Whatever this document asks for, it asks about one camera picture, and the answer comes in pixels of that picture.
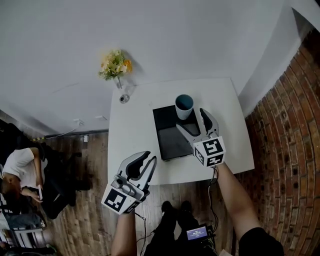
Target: yellow flower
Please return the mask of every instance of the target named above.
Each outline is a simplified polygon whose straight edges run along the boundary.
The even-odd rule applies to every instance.
[[[132,64],[131,64],[131,60],[129,59],[126,59],[124,62],[123,62],[123,65],[126,66],[126,71],[131,73],[132,72]]]

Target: human arm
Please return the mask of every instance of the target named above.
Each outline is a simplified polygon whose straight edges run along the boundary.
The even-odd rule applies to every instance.
[[[21,190],[21,195],[24,195],[26,197],[32,197],[34,200],[36,200],[37,202],[39,203],[42,203],[42,201],[40,200],[40,196],[36,193],[36,192],[33,192],[31,191],[29,188],[27,187],[24,187],[22,190]]]
[[[36,147],[30,147],[31,152],[33,153],[34,159],[34,166],[35,166],[35,173],[36,173],[36,180],[35,185],[40,185],[41,189],[43,189],[44,181],[41,173],[41,160],[40,160],[40,153],[39,149]]]
[[[221,194],[239,241],[247,231],[261,225],[249,195],[229,167],[222,163],[217,168]]]
[[[136,218],[134,211],[121,214],[116,225],[111,247],[112,256],[136,256]]]

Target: black cable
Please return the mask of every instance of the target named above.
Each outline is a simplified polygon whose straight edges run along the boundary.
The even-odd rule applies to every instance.
[[[218,228],[219,219],[218,219],[218,216],[216,215],[216,213],[212,207],[212,197],[211,197],[211,193],[210,193],[210,187],[211,187],[211,185],[217,183],[219,173],[218,173],[218,170],[216,167],[213,167],[212,169],[213,169],[213,176],[212,176],[212,179],[211,179],[207,189],[208,189],[208,196],[209,196],[209,202],[210,202],[210,210],[211,210],[213,217],[214,217],[214,227],[213,227],[213,233],[214,233]]]
[[[147,239],[147,236],[146,236],[147,235],[147,225],[146,225],[146,220],[147,219],[145,217],[142,217],[141,215],[139,215],[136,212],[134,214],[137,215],[140,219],[142,219],[143,220],[143,224],[144,224],[144,237],[143,237],[144,241],[143,241],[143,246],[142,246],[141,252],[140,252],[140,256],[142,256],[143,252],[144,252],[144,247],[145,247],[145,244],[146,244],[146,239]]]

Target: flower vase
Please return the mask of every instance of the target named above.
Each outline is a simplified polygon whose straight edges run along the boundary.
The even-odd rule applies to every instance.
[[[119,76],[115,77],[113,79],[116,87],[118,88],[119,92],[120,92],[120,98],[119,101],[124,104],[127,103],[130,100],[130,96],[128,95],[128,82],[125,79],[121,79]]]

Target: hand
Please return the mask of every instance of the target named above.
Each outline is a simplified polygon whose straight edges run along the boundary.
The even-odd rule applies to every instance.
[[[43,181],[43,179],[42,179],[42,176],[37,176],[37,177],[36,177],[35,185],[36,185],[36,186],[39,186],[39,185],[40,185],[40,188],[41,188],[42,190],[44,189],[44,181]]]
[[[32,197],[34,200],[36,200],[38,203],[42,203],[42,200],[40,200],[40,196],[36,192],[31,192],[30,197]]]

